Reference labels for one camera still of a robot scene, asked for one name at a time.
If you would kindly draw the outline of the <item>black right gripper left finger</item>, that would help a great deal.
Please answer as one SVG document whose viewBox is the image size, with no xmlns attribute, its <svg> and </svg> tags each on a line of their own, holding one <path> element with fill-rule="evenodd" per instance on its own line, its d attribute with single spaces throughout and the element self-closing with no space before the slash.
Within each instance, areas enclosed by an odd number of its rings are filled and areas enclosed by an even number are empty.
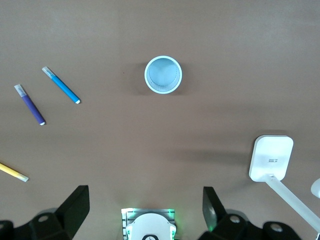
<svg viewBox="0 0 320 240">
<path fill-rule="evenodd" d="M 54 212 L 43 212 L 16 228 L 14 238 L 16 240 L 72 240 L 89 211 L 89 187 L 80 185 Z"/>
</svg>

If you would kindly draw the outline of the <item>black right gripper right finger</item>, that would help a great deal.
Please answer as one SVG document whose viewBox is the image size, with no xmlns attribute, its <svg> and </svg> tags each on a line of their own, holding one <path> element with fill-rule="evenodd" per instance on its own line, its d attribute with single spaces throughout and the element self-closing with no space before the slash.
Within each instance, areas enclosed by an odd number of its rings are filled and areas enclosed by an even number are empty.
<svg viewBox="0 0 320 240">
<path fill-rule="evenodd" d="M 213 187 L 205 186 L 202 213 L 207 226 L 201 240 L 259 240 L 260 229 L 239 211 L 227 211 Z"/>
</svg>

